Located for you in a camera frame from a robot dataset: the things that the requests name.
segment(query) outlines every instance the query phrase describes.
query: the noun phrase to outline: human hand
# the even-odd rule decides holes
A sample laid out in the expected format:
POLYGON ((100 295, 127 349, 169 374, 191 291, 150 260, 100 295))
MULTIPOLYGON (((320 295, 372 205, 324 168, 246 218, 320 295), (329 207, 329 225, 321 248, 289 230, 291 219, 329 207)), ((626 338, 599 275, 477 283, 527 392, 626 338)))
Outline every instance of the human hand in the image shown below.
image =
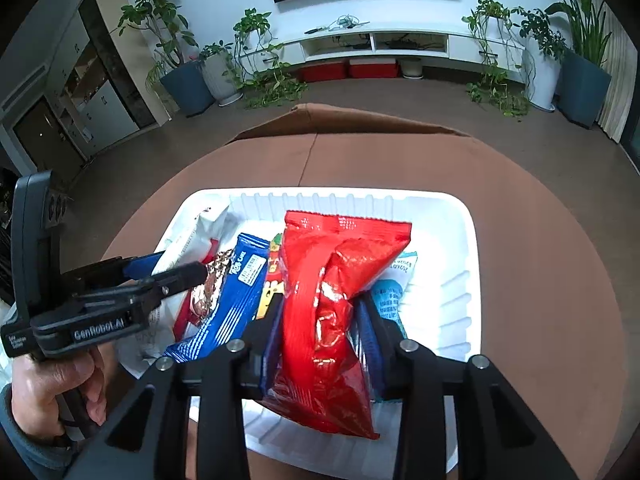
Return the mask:
POLYGON ((56 395, 79 388, 89 417, 102 425, 107 408, 103 369, 97 348, 66 360, 36 362, 28 355, 15 358, 11 406, 16 424, 27 436, 43 442, 64 434, 56 395))

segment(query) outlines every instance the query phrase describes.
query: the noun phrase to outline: gray sleeve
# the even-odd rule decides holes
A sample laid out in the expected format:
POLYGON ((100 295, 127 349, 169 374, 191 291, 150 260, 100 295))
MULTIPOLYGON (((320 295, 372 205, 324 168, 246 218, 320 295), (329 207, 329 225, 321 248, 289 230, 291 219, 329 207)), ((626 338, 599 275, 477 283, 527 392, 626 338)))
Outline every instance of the gray sleeve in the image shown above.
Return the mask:
POLYGON ((11 410, 11 384, 5 386, 0 394, 0 426, 38 480, 60 480, 63 477, 73 460, 76 446, 45 446, 30 440, 15 423, 11 410))

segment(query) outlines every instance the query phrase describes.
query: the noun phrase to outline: red snack package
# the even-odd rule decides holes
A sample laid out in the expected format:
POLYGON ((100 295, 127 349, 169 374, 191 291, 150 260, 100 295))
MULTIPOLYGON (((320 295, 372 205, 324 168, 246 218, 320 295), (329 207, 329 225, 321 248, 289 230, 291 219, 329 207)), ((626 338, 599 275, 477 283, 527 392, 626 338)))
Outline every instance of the red snack package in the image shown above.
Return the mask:
POLYGON ((262 403, 304 426, 376 439, 348 301, 404 250, 411 224, 289 211, 282 366, 262 403))

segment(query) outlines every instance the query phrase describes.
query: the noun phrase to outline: brown tablecloth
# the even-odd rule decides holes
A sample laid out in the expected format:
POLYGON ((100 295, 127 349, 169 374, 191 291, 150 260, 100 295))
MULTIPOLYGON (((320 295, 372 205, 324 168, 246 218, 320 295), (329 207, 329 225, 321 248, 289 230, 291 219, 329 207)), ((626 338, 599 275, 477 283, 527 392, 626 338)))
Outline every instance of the brown tablecloth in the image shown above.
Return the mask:
POLYGON ((471 212, 478 238, 482 352, 579 477, 596 477, 622 407, 622 323, 592 243, 551 192, 478 140, 368 112, 304 105, 239 138, 159 189, 105 257, 152 251, 180 204, 199 189, 346 186, 452 194, 471 212))

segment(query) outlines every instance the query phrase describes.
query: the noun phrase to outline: silver bolt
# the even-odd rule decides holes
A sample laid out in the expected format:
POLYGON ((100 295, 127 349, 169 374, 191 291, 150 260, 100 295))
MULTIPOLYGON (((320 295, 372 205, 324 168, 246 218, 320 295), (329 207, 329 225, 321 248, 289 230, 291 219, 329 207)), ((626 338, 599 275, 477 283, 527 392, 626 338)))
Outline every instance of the silver bolt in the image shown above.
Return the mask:
POLYGON ((420 345, 418 345, 418 343, 413 339, 402 339, 402 341, 400 342, 400 348, 405 352, 415 352, 418 348, 420 348, 420 345))
POLYGON ((156 361, 156 368, 161 372, 167 371, 174 365, 174 360, 170 357, 161 357, 156 361))
POLYGON ((489 361, 489 359, 483 356, 482 354, 478 354, 478 355, 474 355, 471 358, 471 364, 476 368, 480 368, 481 370, 484 370, 485 368, 488 368, 491 365, 491 361, 489 361))
POLYGON ((242 339, 232 339, 226 344, 226 349, 230 352, 236 353, 244 348, 244 341, 242 339))

